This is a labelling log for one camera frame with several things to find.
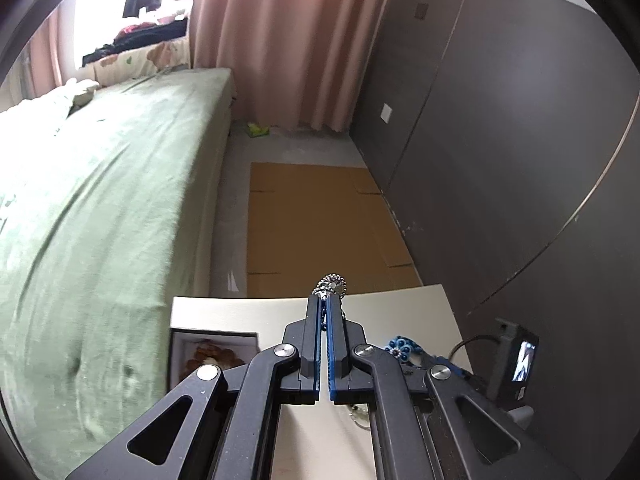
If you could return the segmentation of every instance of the white tabletop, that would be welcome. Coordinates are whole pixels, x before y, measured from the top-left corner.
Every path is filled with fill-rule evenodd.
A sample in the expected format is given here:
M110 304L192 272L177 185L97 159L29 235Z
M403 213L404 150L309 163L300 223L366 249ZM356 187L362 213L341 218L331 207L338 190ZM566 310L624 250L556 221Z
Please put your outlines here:
M428 353L447 355L461 340L442 286L346 296L347 319L364 327L367 342L383 348L407 336ZM171 327L185 330L255 332L260 350L282 342L285 327L303 319L306 298L238 300L175 298ZM326 341L322 342L326 358ZM456 364L471 370L465 349ZM369 431L358 427L345 406L329 400L326 364L321 367L320 401L315 406L283 406L271 478L279 480L374 480Z

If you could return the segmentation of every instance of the green bedsheet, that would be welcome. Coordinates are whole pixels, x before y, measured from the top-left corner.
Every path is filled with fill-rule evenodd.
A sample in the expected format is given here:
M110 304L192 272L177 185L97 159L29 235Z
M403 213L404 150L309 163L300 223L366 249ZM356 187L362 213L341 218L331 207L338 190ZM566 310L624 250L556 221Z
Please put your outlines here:
M55 134L0 131L0 391L41 479L165 392L232 92L228 69L158 75L97 92Z

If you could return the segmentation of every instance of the pink curtain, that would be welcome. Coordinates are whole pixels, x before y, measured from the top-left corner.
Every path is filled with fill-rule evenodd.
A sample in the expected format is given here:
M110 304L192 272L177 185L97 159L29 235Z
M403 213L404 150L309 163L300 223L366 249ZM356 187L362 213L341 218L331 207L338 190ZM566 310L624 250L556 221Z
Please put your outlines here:
M58 61L58 9L40 25L29 41L31 77L36 97L62 85Z
M194 67L234 71L237 117L346 130L383 0L194 0Z

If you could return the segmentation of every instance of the concrete floor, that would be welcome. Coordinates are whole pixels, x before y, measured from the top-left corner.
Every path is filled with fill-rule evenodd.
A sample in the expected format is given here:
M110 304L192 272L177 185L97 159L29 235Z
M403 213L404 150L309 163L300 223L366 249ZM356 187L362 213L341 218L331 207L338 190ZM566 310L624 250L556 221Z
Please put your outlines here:
M366 167L347 134L272 128L268 136L252 139L243 123L234 123L218 187L211 248L212 298L246 298L246 226L252 162Z

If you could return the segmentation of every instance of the cable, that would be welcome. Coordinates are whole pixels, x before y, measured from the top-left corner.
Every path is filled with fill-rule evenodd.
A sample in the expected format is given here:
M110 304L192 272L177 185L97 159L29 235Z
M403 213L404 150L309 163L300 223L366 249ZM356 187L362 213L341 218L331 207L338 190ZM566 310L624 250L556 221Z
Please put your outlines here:
M480 335L475 335L473 337L470 337L469 339L465 339L464 341L461 341L460 343L458 343L457 345L455 345L452 349L451 352L449 352L449 357L447 357L447 359L449 361L451 361L453 359L453 356L456 354L456 352L458 350L460 350L463 346L467 345L468 343L471 343L473 341L492 341L496 344L500 344L500 339L498 339L495 335L488 335L488 334L480 334Z

